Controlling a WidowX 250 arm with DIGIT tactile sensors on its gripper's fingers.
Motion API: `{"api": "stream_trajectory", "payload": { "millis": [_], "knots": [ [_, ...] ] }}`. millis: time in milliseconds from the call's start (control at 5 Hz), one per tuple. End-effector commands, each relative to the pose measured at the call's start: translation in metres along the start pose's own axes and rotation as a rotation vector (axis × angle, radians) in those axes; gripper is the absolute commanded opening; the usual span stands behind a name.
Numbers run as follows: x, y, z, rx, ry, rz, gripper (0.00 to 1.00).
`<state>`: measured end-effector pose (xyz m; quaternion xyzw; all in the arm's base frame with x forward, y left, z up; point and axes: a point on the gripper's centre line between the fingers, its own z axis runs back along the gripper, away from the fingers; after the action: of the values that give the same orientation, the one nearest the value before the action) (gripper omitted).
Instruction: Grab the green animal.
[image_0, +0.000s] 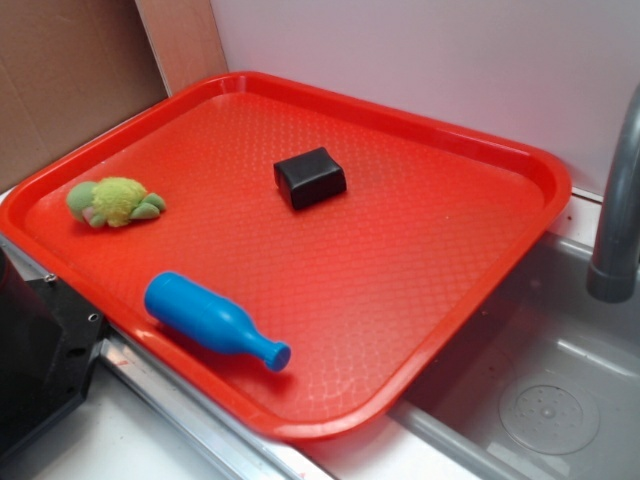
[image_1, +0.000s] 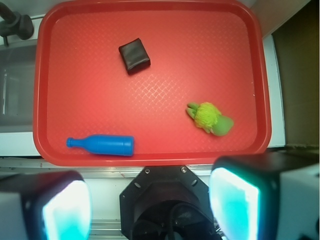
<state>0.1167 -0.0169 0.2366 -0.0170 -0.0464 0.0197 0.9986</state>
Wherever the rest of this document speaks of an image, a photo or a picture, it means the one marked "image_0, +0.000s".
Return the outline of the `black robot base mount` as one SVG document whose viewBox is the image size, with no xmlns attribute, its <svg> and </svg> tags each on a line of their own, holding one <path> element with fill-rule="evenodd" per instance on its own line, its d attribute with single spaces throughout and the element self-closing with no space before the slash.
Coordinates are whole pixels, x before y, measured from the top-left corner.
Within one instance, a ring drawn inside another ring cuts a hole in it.
<svg viewBox="0 0 640 480">
<path fill-rule="evenodd" d="M 81 405 L 106 321 L 61 279 L 25 280 L 1 254 L 1 461 Z"/>
</svg>

